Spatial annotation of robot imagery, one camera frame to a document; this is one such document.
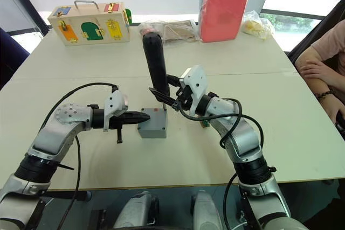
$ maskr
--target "black handle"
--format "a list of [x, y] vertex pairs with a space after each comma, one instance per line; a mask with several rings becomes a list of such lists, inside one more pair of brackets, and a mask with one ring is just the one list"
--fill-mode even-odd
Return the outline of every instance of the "black handle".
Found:
[[147, 65], [153, 87], [160, 93], [170, 95], [165, 68], [162, 39], [157, 32], [148, 32], [142, 38]]

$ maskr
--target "person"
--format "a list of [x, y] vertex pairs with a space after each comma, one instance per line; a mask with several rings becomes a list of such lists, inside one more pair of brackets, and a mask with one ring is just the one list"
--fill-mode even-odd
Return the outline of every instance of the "person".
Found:
[[[336, 69], [324, 62], [335, 57]], [[332, 122], [340, 112], [345, 118], [345, 20], [337, 23], [312, 43], [296, 60], [295, 66], [319, 100]], [[338, 195], [305, 225], [312, 230], [345, 229], [345, 178], [339, 179]]]
[[[335, 55], [337, 68], [333, 70], [323, 62]], [[332, 122], [338, 112], [345, 118], [345, 20], [312, 43], [295, 65]]]

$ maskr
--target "wooden box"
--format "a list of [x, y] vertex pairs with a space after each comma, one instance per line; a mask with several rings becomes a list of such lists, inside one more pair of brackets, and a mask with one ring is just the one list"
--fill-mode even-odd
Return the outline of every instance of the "wooden box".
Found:
[[48, 21], [66, 46], [129, 41], [123, 3], [75, 1], [74, 5], [56, 7]]

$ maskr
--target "hand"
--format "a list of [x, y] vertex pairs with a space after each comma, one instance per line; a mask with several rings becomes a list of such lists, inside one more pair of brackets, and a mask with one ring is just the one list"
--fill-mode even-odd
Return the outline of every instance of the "hand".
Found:
[[319, 78], [329, 86], [337, 87], [342, 80], [342, 75], [324, 63], [316, 60], [307, 60], [307, 65], [300, 68], [304, 78]]
[[322, 98], [320, 100], [320, 104], [328, 114], [328, 117], [332, 120], [333, 124], [335, 124], [335, 118], [338, 111], [340, 111], [343, 118], [345, 118], [345, 105], [333, 94], [328, 94]]

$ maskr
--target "black cylinder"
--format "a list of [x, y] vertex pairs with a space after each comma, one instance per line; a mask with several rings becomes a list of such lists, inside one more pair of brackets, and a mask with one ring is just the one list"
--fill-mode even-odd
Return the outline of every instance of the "black cylinder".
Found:
[[56, 171], [58, 162], [25, 154], [15, 176], [35, 183], [48, 183]]
[[162, 39], [157, 32], [148, 32], [142, 38], [153, 87], [169, 96], [170, 89], [165, 68]]
[[271, 171], [263, 156], [248, 163], [234, 163], [233, 165], [238, 178], [244, 184], [263, 183], [271, 176]]

